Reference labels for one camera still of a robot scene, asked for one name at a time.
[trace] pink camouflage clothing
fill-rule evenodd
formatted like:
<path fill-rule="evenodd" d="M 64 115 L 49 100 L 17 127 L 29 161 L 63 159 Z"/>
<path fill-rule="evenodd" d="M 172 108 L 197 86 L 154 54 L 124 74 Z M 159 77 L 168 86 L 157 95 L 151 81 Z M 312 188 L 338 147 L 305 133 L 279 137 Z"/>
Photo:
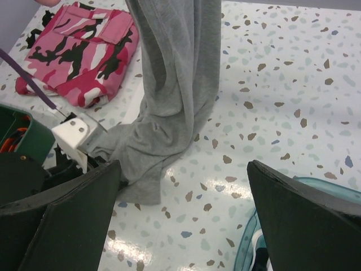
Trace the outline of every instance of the pink camouflage clothing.
<path fill-rule="evenodd" d="M 63 5 L 36 40 L 23 68 L 47 95 L 73 106 L 105 104 L 118 93 L 139 33 L 128 12 Z M 34 95 L 22 78 L 19 94 Z"/>

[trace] purple strap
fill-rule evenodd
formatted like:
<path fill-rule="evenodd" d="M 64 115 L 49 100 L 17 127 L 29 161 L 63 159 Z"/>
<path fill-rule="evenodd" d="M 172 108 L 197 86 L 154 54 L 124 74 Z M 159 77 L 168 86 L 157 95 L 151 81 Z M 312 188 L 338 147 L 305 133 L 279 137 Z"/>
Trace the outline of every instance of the purple strap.
<path fill-rule="evenodd" d="M 56 105 L 48 98 L 48 96 L 45 95 L 44 92 L 41 91 L 37 84 L 35 84 L 35 82 L 28 76 L 27 72 L 24 71 L 23 68 L 21 68 L 21 66 L 19 66 L 17 62 L 15 62 L 15 60 L 13 60 L 13 58 L 11 58 L 11 56 L 9 56 L 1 48 L 0 58 L 9 64 L 9 66 L 12 67 L 20 75 L 20 77 L 25 80 L 25 82 L 34 90 L 34 92 L 43 100 L 43 102 L 45 102 L 51 109 L 56 109 Z"/>

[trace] gray fabric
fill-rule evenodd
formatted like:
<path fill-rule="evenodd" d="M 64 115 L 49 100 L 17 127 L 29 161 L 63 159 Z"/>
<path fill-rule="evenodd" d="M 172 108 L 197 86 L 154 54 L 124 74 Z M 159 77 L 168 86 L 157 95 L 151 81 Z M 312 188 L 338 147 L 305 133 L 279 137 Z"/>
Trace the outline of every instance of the gray fabric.
<path fill-rule="evenodd" d="M 219 88 L 221 0 L 127 0 L 140 31 L 144 99 L 138 119 L 109 130 L 94 151 L 120 160 L 119 200 L 160 203 L 162 168 L 208 118 Z"/>

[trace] pocket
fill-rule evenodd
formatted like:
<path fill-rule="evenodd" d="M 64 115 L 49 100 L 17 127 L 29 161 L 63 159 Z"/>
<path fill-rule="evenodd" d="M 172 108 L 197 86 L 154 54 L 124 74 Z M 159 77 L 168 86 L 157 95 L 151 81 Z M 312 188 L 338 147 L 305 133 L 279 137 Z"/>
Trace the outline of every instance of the pocket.
<path fill-rule="evenodd" d="M 125 11 L 68 6 L 53 31 L 79 40 L 117 44 L 132 24 L 130 14 Z"/>

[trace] terrazzo floor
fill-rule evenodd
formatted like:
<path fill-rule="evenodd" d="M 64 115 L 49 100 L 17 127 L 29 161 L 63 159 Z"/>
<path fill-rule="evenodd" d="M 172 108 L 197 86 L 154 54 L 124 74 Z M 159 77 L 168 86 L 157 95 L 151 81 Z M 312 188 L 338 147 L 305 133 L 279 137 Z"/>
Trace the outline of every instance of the terrazzo floor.
<path fill-rule="evenodd" d="M 126 9 L 120 0 L 89 4 Z M 100 271 L 232 270 L 254 207 L 246 175 L 253 159 L 290 177 L 361 187 L 361 12 L 237 2 L 223 2 L 222 12 L 213 113 L 165 172 L 161 205 L 116 202 Z M 22 36 L 11 55 L 20 62 L 25 48 Z M 122 121 L 141 73 L 138 50 L 119 95 L 87 113 L 106 128 Z M 14 93 L 9 67 L 0 74 L 2 102 L 57 124 L 38 98 Z"/>

